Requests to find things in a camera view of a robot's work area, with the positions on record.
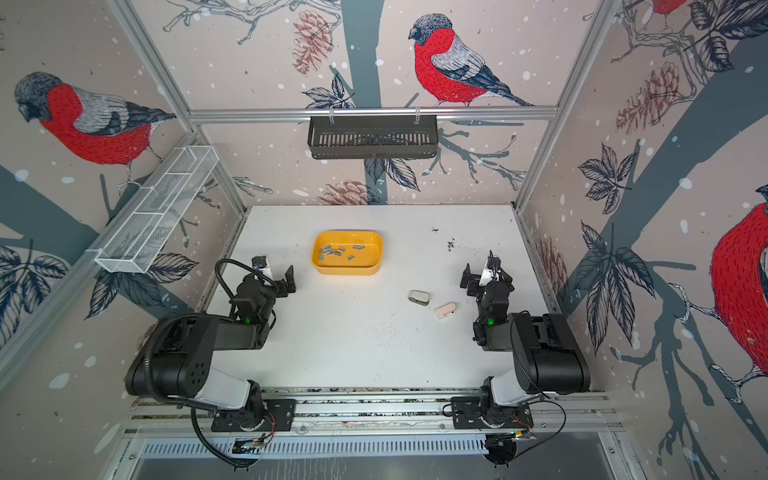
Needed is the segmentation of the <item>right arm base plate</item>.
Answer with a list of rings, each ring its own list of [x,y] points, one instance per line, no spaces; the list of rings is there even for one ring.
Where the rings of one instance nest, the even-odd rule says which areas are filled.
[[[533,428],[530,410],[525,406],[499,406],[479,397],[453,397],[447,414],[456,430]]]

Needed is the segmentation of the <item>yellow plastic tray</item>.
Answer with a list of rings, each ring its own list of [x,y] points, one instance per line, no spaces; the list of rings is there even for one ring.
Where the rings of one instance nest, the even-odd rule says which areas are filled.
[[[362,250],[353,249],[353,245],[362,244]],[[329,253],[331,249],[344,249],[342,256]],[[324,254],[323,261],[319,255]],[[347,260],[349,255],[355,258]],[[383,258],[382,236],[374,231],[363,230],[328,230],[320,233],[314,243],[311,261],[316,270],[323,275],[371,276],[376,274]]]

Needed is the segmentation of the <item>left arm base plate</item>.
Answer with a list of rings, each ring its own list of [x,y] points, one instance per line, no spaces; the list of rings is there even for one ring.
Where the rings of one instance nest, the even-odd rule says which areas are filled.
[[[294,399],[267,399],[251,402],[240,410],[218,411],[211,430],[216,433],[288,432],[296,405]]]

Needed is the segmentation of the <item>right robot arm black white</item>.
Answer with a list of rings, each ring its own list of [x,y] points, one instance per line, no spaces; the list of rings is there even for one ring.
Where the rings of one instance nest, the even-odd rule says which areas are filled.
[[[491,256],[480,274],[466,266],[460,287],[476,300],[473,341],[486,352],[512,355],[509,371],[488,377],[480,387],[478,407],[483,417],[507,413],[548,393],[590,389],[587,362],[562,315],[509,310],[513,279],[497,257]]]

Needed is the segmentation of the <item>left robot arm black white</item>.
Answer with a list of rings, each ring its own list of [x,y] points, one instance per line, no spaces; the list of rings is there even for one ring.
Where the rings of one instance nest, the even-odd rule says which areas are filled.
[[[126,374],[127,393],[259,422],[266,412],[260,387],[216,369],[213,355],[265,346],[277,322],[277,300],[297,290],[293,267],[281,279],[269,277],[266,267],[264,257],[253,258],[250,265],[218,260],[214,275],[228,298],[229,313],[201,311],[159,320]]]

